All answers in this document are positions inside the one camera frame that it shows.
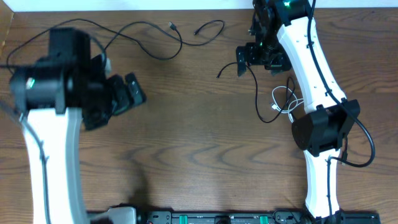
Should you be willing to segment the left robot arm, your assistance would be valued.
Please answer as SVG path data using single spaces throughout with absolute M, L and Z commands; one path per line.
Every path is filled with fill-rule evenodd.
M 34 223 L 137 223 L 137 210 L 119 205 L 88 213 L 80 179 L 80 130 L 108 124 L 146 101 L 135 75 L 109 76 L 105 53 L 91 56 L 92 36 L 50 29 L 49 52 L 17 66 L 10 80 L 30 165 Z

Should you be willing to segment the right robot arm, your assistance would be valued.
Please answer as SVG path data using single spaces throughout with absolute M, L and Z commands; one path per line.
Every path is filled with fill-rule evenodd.
M 236 49 L 237 74 L 252 65 L 272 72 L 293 70 L 302 93 L 305 114 L 292 122 L 296 145 L 307 166 L 308 217 L 312 223 L 343 221 L 336 196 L 336 168 L 344 139 L 360 107 L 338 86 L 324 56 L 309 1 L 253 1 L 250 34 L 256 39 Z

